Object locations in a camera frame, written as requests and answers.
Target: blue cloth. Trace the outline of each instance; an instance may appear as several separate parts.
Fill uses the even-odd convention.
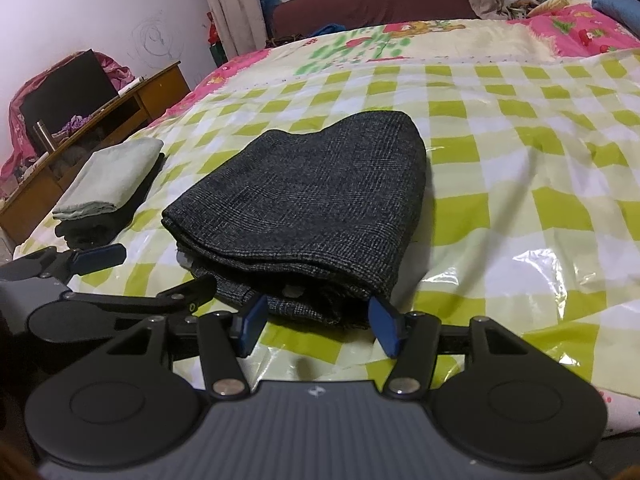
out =
[[[591,6],[622,23],[640,38],[640,2],[638,0],[592,0]]]
[[[280,0],[260,0],[262,7],[262,15],[264,17],[264,25],[267,28],[267,36],[271,37],[271,20],[273,19],[273,11],[281,3]]]
[[[336,32],[344,32],[347,30],[347,27],[344,25],[338,25],[337,23],[329,23],[329,25],[325,25],[323,28],[319,28],[312,34],[308,35],[308,38],[314,38],[316,36],[324,36],[325,34],[334,34]]]

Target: wooden cabinet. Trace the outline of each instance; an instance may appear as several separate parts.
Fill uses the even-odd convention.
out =
[[[181,101],[189,87],[176,62],[105,104],[80,130],[49,154],[5,201],[0,226],[15,244],[23,243],[53,209],[92,152],[119,144]],[[84,146],[84,155],[65,162],[67,150]]]

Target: folded black garment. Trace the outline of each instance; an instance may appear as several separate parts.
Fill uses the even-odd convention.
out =
[[[268,130],[162,212],[195,276],[238,306],[366,326],[388,298],[420,219],[424,143],[402,112],[362,112],[317,133]]]
[[[86,216],[78,220],[64,220],[56,226],[56,236],[64,237],[66,245],[70,249],[91,249],[110,244],[118,233],[131,222],[136,210],[145,201],[146,194],[160,173],[163,163],[164,153],[160,153],[149,173],[120,209],[111,213]]]

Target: metal thermos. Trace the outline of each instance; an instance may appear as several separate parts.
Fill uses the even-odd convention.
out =
[[[38,121],[33,125],[33,131],[36,133],[42,145],[46,148],[49,153],[53,153],[56,151],[56,145],[53,142],[53,137],[47,130],[47,127],[44,125],[43,121]]]

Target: white logo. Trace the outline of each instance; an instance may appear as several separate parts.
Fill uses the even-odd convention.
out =
[[[314,386],[307,391],[309,395],[314,396],[316,399],[326,393],[326,390],[322,386]]]

